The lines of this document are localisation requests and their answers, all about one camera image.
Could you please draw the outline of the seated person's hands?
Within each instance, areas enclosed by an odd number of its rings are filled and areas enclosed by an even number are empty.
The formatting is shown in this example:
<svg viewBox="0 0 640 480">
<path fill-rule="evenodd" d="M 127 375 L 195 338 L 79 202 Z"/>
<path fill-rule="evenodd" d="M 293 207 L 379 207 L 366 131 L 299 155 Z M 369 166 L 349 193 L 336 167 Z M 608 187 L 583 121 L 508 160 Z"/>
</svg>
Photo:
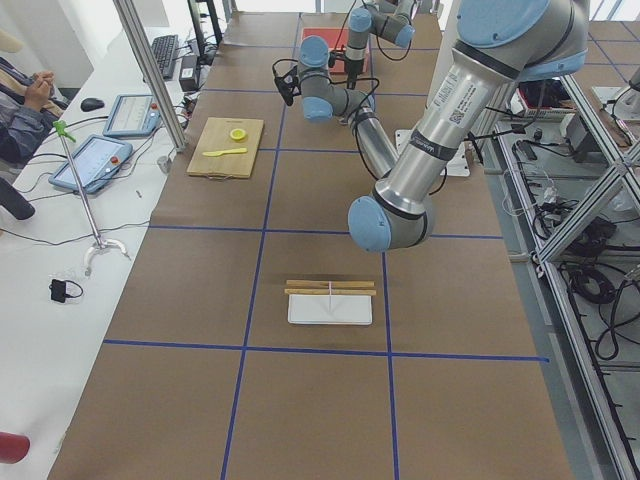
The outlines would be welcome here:
<svg viewBox="0 0 640 480">
<path fill-rule="evenodd" d="M 52 71 L 36 73 L 33 83 L 26 88 L 24 106 L 36 112 L 41 111 L 50 100 L 54 78 Z"/>
</svg>

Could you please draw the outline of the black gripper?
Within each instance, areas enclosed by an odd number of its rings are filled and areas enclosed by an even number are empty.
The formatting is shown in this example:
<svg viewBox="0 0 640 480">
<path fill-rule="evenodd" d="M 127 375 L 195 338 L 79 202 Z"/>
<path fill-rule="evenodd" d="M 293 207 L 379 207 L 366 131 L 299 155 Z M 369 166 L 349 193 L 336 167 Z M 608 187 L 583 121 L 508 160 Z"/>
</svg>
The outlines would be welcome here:
<svg viewBox="0 0 640 480">
<path fill-rule="evenodd" d="M 347 75 L 360 75 L 364 70 L 366 48 L 347 47 L 344 52 L 345 72 Z"/>
</svg>

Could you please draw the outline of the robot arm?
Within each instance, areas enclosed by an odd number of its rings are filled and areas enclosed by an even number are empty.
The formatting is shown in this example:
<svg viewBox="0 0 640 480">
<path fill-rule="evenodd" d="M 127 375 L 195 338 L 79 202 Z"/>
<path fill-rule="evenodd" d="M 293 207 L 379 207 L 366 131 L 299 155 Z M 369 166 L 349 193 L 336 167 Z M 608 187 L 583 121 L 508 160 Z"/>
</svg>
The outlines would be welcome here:
<svg viewBox="0 0 640 480">
<path fill-rule="evenodd" d="M 461 2 L 452 65 L 401 150 L 385 134 L 367 94 L 332 83 L 327 42 L 319 36 L 302 40 L 297 75 L 305 119 L 345 118 L 377 179 L 348 212 L 349 232 L 360 248 L 408 248 L 431 234 L 429 190 L 496 90 L 578 71 L 587 54 L 589 9 L 587 1 Z"/>
<path fill-rule="evenodd" d="M 415 35 L 412 20 L 421 1 L 391 1 L 395 6 L 392 15 L 382 13 L 374 4 L 365 3 L 354 9 L 348 17 L 348 37 L 344 50 L 345 72 L 355 80 L 364 71 L 369 37 L 375 36 L 408 49 Z"/>
</svg>

